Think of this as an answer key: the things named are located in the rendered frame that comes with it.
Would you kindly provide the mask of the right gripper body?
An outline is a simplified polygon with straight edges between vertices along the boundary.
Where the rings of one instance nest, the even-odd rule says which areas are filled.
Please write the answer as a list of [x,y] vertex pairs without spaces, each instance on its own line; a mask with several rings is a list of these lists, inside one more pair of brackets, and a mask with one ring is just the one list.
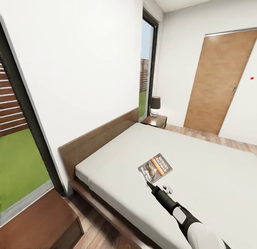
[[158,186],[156,186],[151,192],[157,199],[157,201],[165,208],[165,203],[171,197],[166,194],[163,190],[161,190]]

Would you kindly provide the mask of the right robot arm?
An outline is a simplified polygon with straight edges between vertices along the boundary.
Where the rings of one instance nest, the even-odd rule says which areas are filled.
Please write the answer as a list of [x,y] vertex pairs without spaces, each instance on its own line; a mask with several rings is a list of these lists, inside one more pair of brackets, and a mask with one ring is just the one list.
[[173,189],[168,184],[163,188],[147,181],[157,201],[177,220],[180,230],[192,249],[232,249],[225,240],[194,217],[179,202],[175,202],[168,194]]

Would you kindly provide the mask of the hardback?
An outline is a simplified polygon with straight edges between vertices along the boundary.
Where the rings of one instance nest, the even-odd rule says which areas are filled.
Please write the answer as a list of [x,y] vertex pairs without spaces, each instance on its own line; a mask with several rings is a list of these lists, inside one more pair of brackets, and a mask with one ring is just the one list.
[[138,170],[146,184],[147,181],[151,184],[161,179],[163,176],[170,173],[173,169],[169,163],[165,160],[161,153],[145,162],[143,165],[138,167]]

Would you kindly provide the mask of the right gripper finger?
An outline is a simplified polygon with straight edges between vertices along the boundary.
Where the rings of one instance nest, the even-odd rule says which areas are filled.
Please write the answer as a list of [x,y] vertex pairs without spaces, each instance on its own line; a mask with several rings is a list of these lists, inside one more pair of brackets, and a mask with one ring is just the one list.
[[155,188],[155,186],[153,184],[151,184],[150,182],[147,181],[147,184],[149,185],[149,187],[151,188],[151,190],[153,190]]

